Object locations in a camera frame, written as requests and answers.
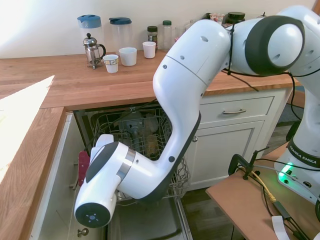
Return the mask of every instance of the yellow cable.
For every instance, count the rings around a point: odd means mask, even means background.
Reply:
[[[273,196],[273,194],[269,191],[269,189],[267,188],[267,186],[265,185],[264,181],[262,181],[262,179],[254,172],[251,171],[251,173],[256,177],[256,179],[262,184],[262,186],[264,187],[265,191],[268,193],[268,197],[270,198],[270,201],[272,203],[276,202],[276,198],[275,196]]]

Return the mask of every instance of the wire rack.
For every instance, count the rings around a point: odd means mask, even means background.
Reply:
[[[162,108],[145,109],[138,112],[140,113],[138,114],[140,117],[137,119],[131,118],[130,120],[126,120],[124,118],[111,125],[110,123],[126,112],[97,113],[96,116],[92,116],[91,118],[94,119],[91,123],[94,126],[93,132],[94,134],[112,134],[115,141],[121,142],[151,160],[156,161],[159,159],[169,140],[172,133],[172,125]],[[126,129],[126,126],[130,126],[131,123],[135,125],[134,134],[129,132],[128,128]],[[183,197],[186,193],[186,188],[189,187],[189,179],[190,172],[187,161],[183,157],[173,174],[164,198]],[[118,193],[118,202],[129,199],[131,198],[122,192]]]

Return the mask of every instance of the french press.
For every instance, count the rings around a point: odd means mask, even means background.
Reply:
[[[102,58],[106,55],[106,48],[102,44],[97,44],[97,40],[91,37],[90,33],[86,34],[86,38],[83,40],[86,59],[88,61],[88,67],[96,69],[98,66],[102,66]],[[99,47],[102,47],[103,54],[100,56]]]

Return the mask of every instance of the franka emika logo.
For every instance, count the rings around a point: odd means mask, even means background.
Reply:
[[[301,159],[303,159],[303,160],[305,160],[305,161],[308,161],[308,162],[310,162],[310,163],[317,164],[317,161],[316,161],[316,160],[312,160],[312,159],[309,159],[309,158],[307,158],[307,157],[305,157],[305,156],[301,156],[301,154],[298,153],[296,150],[294,150],[294,148],[293,148],[292,146],[290,146],[290,149],[291,149],[291,151],[292,151],[295,155],[297,155],[299,158],[301,158]]]

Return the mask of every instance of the open dishwasher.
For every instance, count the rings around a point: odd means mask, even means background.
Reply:
[[[158,104],[136,108],[124,106],[74,114],[86,144],[91,136],[95,136],[94,146],[101,134],[112,134],[115,141],[156,161],[168,142],[172,125]],[[189,187],[189,179],[187,161],[182,158],[165,197],[159,202],[144,205],[118,192],[117,206],[107,226],[107,239],[192,240],[180,200]]]

